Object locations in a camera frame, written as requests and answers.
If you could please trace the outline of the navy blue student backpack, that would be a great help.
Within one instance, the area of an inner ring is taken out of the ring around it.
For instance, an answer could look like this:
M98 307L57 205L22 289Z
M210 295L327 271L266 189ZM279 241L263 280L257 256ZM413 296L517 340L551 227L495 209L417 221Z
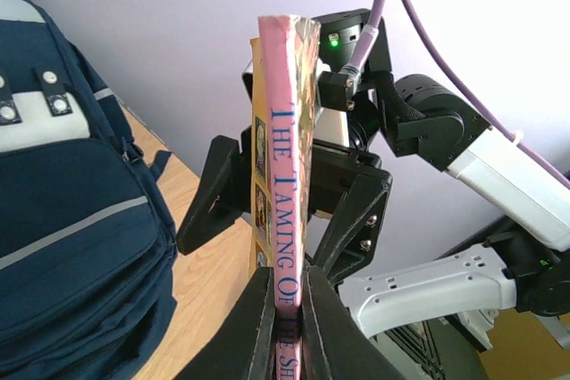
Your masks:
M1 0L1 376L130 379L176 302L175 223L114 92Z

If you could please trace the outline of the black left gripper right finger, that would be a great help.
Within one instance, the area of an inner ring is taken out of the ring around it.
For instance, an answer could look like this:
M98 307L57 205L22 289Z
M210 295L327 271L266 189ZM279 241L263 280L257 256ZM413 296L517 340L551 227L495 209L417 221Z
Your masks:
M304 379L403 378L357 327L320 268L305 268L303 281Z

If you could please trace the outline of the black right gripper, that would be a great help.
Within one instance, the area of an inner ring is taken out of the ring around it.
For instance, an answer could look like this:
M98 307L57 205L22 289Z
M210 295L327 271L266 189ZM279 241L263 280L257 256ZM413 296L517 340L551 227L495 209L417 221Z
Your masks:
M339 285L371 264L392 182L376 155L323 141L313 145L308 217L330 220L313 264L330 284ZM198 250L248 210L249 163L238 141L218 135L176 233L178 251L188 255Z

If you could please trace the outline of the pink Taming of Shrew book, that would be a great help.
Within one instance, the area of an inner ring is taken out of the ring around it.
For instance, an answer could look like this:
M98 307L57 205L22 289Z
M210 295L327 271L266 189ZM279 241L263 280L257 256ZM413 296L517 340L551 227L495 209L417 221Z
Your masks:
M254 75L265 98L273 293L275 376L301 376L300 307L315 113L320 24L298 15L258 19Z

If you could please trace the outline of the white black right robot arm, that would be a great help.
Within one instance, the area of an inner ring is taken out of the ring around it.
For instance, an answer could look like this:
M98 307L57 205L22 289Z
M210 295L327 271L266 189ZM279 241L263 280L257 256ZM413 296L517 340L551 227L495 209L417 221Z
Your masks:
M529 311L551 325L569 311L569 192L472 108L424 75L395 91L421 113L401 121L425 170L391 176L365 151L318 141L309 213L329 220L313 263L367 336L430 318Z

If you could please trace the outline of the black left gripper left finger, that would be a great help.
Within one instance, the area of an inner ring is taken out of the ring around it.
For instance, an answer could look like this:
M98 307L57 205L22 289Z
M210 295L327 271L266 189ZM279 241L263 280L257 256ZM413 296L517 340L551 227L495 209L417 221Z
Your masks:
M175 377L272 379L274 320L273 270L262 267L249 280L212 339Z

